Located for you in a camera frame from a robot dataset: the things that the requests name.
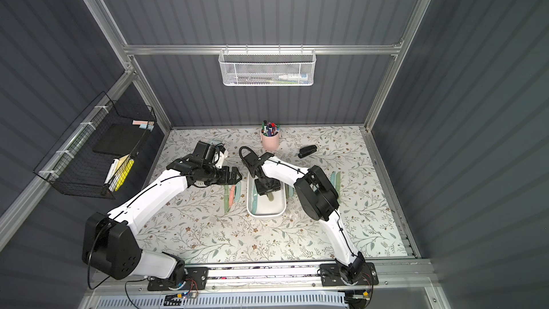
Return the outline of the green celvinc knife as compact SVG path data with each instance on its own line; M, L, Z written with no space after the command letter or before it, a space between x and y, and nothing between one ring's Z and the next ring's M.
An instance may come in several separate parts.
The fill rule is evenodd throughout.
M227 214L230 211L230 186L228 185L224 186L223 203L224 203L224 214Z

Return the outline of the pink knife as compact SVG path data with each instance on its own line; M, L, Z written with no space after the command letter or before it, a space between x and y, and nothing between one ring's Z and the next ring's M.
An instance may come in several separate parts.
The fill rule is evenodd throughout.
M231 208L234 204L235 193L236 193L236 186L233 185L229 191L229 208Z

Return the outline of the teal celvinc knife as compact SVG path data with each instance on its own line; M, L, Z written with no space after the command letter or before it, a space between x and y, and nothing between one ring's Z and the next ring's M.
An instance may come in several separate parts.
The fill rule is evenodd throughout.
M330 182L332 183L332 185L336 186L336 172L332 172L331 176L330 176Z

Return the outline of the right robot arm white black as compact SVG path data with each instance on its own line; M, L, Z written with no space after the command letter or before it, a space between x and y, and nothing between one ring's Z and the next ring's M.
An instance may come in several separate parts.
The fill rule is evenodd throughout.
M348 234L339 211L339 194L320 167L298 167L270 152L258 155L247 146L240 147L239 156L254 180L258 195L270 195L283 185L294 189L305 214L320 223L327 235L345 284L354 285L359 280L367 280L372 286L379 283Z

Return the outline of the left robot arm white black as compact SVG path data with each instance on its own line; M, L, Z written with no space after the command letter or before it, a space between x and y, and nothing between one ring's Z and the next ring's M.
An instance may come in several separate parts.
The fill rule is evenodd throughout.
M156 180L126 203L107 214L94 213L85 225L83 262L115 280L141 276L161 280L165 288L183 288L187 282L184 260L144 250L136 236L160 209L189 187L237 184L242 175L237 167L224 164L226 158L223 144L199 141L192 153L168 164Z

